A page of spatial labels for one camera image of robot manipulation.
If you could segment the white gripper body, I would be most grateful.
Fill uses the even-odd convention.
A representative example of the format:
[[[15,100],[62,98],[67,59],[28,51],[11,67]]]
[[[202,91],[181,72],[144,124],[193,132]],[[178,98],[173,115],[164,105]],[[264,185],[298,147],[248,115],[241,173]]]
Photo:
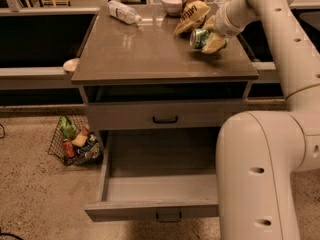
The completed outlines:
[[[220,7],[213,23],[214,32],[223,38],[231,38],[240,34],[244,27],[235,26],[228,18],[227,5]]]

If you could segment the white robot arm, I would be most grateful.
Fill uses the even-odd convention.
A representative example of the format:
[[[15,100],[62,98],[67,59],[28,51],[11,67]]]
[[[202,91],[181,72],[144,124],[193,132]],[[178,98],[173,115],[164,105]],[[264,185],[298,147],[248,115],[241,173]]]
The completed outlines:
[[[261,22],[288,106],[230,117],[216,144],[222,240],[300,240],[291,191],[295,171],[319,166],[320,56],[291,13],[291,0],[232,0],[214,30],[233,36]]]

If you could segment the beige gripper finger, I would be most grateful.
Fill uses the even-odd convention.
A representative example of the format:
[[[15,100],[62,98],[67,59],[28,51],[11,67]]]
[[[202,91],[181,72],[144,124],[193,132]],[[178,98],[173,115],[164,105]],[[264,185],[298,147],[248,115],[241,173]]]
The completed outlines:
[[[224,49],[227,46],[228,40],[226,38],[222,38],[218,34],[211,32],[207,43],[202,48],[202,52],[204,54],[213,54],[221,49]]]
[[[215,23],[215,16],[212,15],[207,21],[204,23],[203,28],[205,30],[213,31],[214,30],[214,23]]]

